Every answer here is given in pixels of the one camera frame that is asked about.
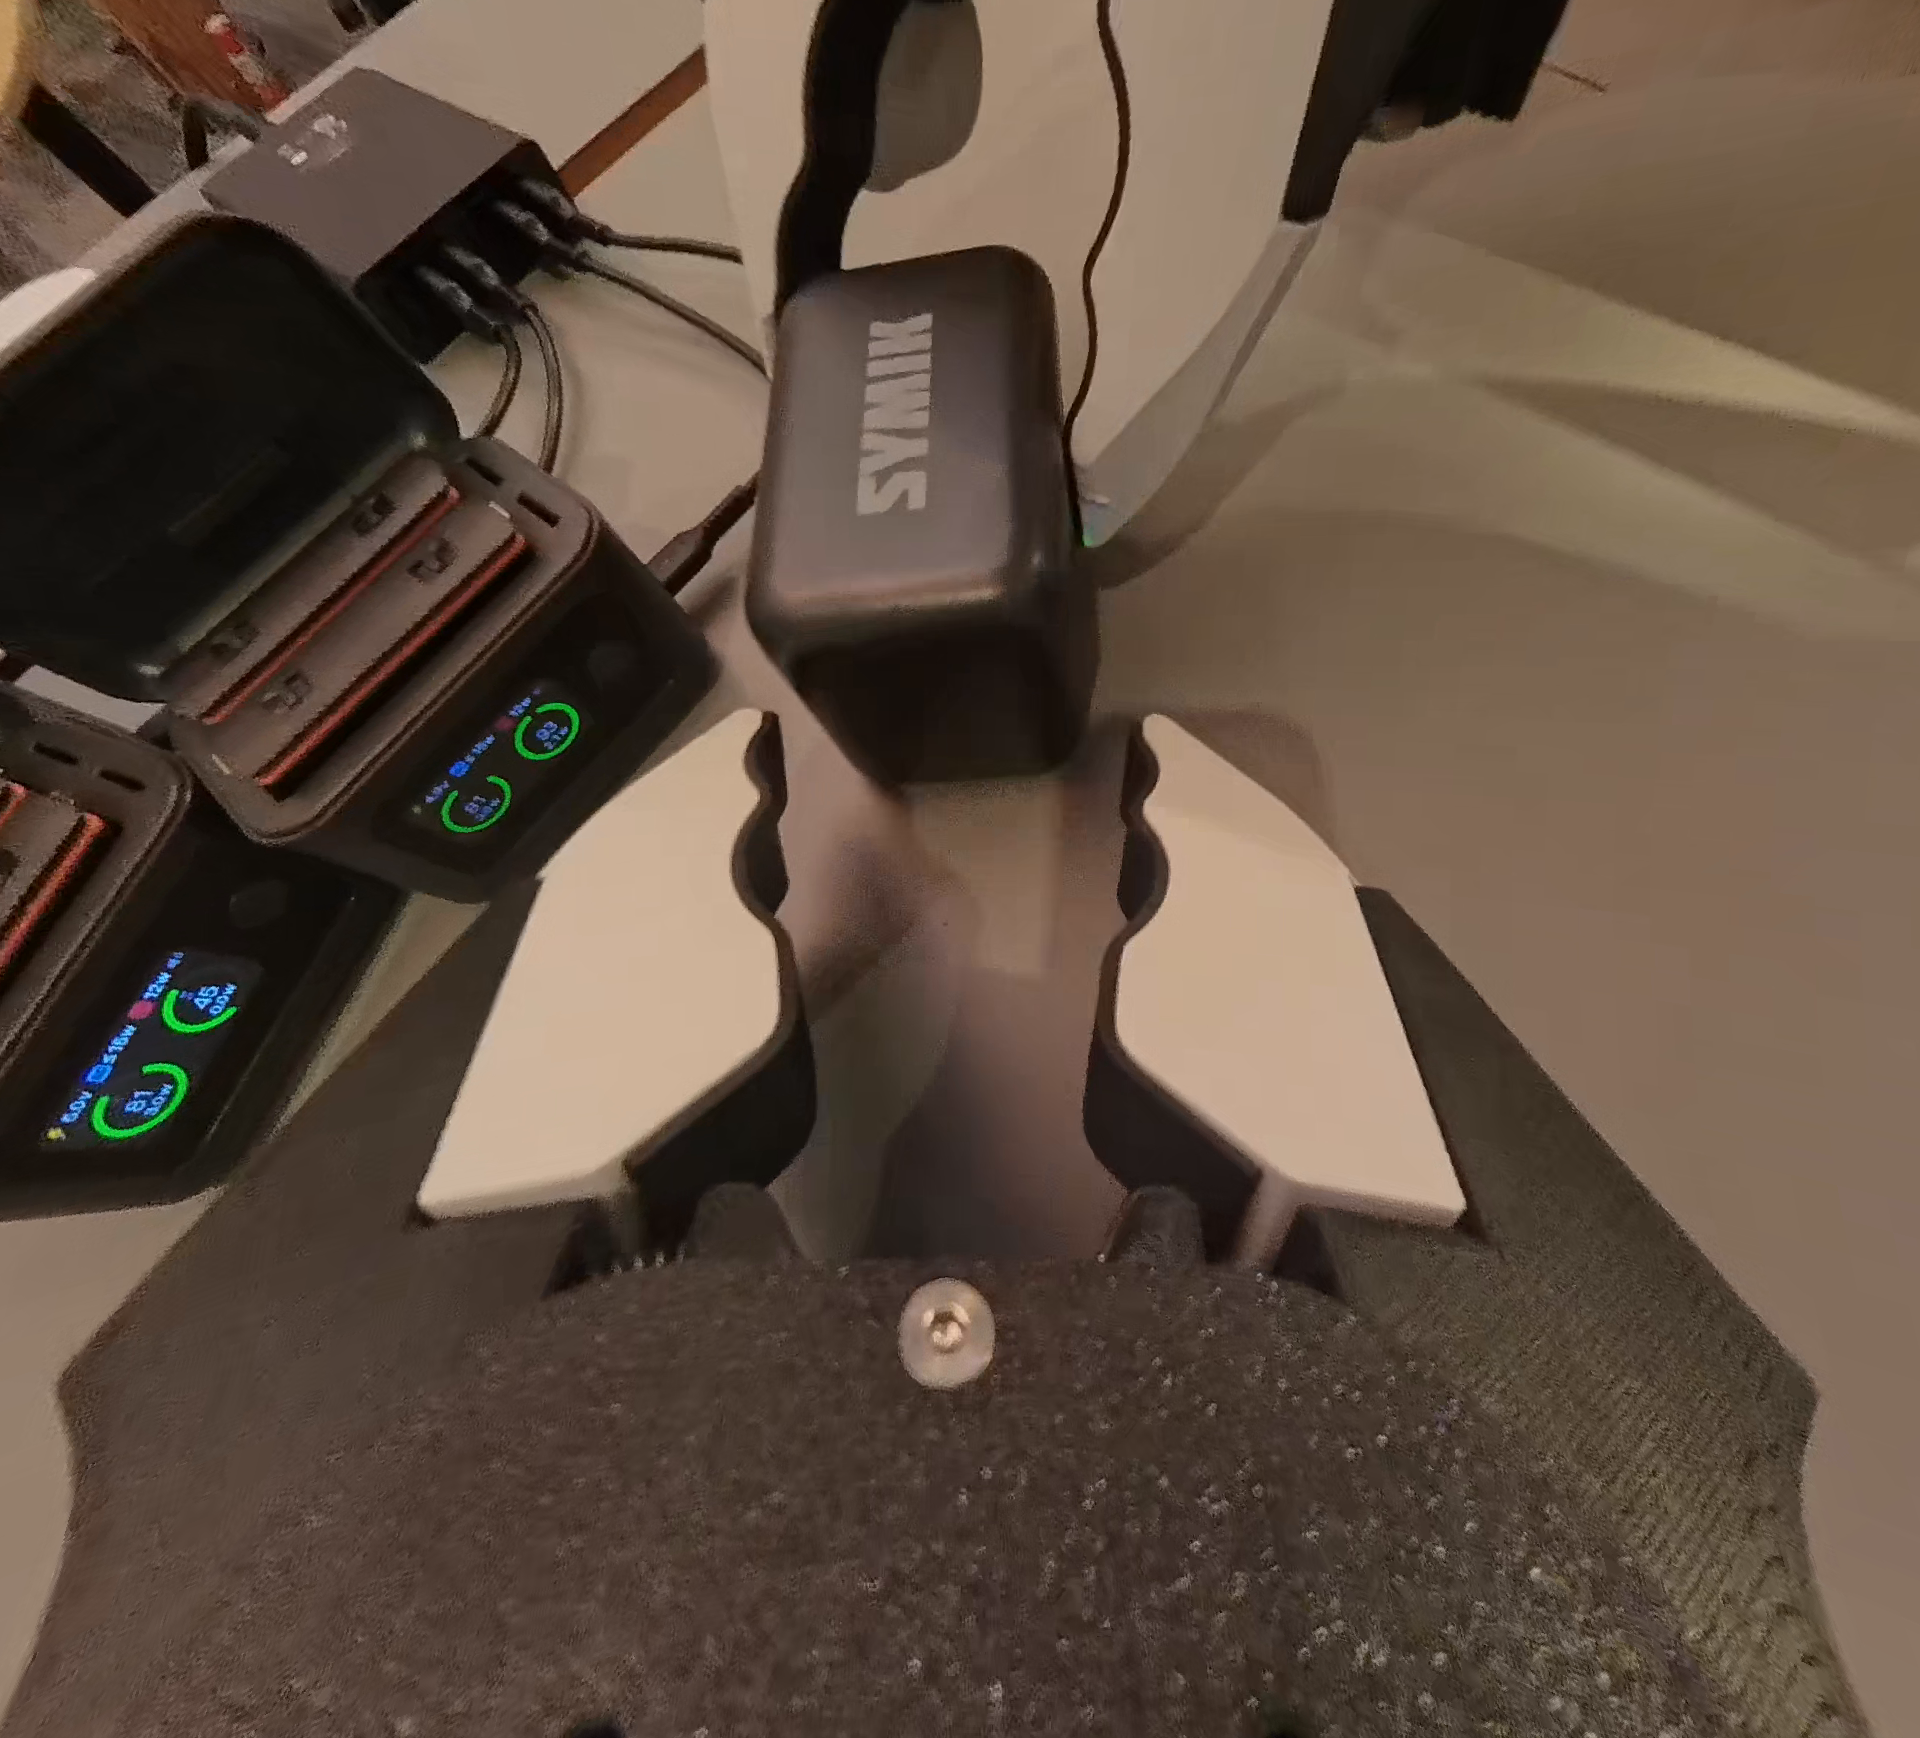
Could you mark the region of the black battery charger case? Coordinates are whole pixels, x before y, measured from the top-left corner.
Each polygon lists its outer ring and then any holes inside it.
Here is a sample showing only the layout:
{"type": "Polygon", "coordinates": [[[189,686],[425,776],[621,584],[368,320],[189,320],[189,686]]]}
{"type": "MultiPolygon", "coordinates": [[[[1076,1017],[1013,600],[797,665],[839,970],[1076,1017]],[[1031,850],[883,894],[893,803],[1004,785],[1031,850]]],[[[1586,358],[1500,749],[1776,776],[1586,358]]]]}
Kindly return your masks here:
{"type": "Polygon", "coordinates": [[[113,820],[0,977],[0,1216],[212,1186],[294,1100],[396,888],[241,837],[161,739],[15,686],[0,776],[113,820]]]}
{"type": "Polygon", "coordinates": [[[1031,257],[880,260],[781,308],[743,619],[880,785],[1076,755],[1099,606],[1031,257]]]}
{"type": "Polygon", "coordinates": [[[194,215],[4,352],[4,643],[158,706],[224,820],[410,894],[489,905],[658,764],[712,652],[599,506],[463,428],[439,385],[262,218],[194,215]],[[207,760],[161,678],[404,459],[528,557],[279,785],[207,760]]]}

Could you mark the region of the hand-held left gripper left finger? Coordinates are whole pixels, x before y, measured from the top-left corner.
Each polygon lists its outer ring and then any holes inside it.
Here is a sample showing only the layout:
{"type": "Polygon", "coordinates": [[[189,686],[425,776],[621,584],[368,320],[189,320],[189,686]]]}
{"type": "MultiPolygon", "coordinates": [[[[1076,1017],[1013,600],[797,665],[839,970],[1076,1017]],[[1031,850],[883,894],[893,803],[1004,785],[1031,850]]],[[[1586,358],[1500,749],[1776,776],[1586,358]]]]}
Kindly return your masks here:
{"type": "Polygon", "coordinates": [[[804,1157],[781,810],[781,719],[723,711],[542,867],[420,1216],[629,1194],[638,1221],[688,1221],[712,1183],[769,1186],[804,1157]]]}

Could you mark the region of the black charging hub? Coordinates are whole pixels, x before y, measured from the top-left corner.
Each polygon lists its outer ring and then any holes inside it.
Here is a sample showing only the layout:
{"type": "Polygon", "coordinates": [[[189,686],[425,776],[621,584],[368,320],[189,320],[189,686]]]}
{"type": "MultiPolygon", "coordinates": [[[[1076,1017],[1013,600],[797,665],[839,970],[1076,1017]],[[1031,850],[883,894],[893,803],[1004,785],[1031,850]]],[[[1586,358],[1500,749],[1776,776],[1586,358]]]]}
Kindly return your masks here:
{"type": "Polygon", "coordinates": [[[531,137],[348,65],[212,164],[206,204],[294,238],[411,360],[438,360],[461,319],[420,275],[453,271],[447,246],[531,275],[536,246],[499,208],[552,215],[574,194],[531,137]]]}

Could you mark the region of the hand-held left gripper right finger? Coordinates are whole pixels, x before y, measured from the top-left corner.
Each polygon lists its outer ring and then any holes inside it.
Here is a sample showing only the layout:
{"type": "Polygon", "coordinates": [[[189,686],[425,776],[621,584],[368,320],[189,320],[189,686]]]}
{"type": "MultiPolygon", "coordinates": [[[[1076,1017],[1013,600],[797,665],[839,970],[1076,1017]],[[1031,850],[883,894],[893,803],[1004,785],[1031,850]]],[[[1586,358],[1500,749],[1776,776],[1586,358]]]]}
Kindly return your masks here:
{"type": "Polygon", "coordinates": [[[1204,1238],[1468,1216],[1352,870],[1168,711],[1124,732],[1113,913],[1088,1149],[1124,1194],[1178,1186],[1204,1238]]]}

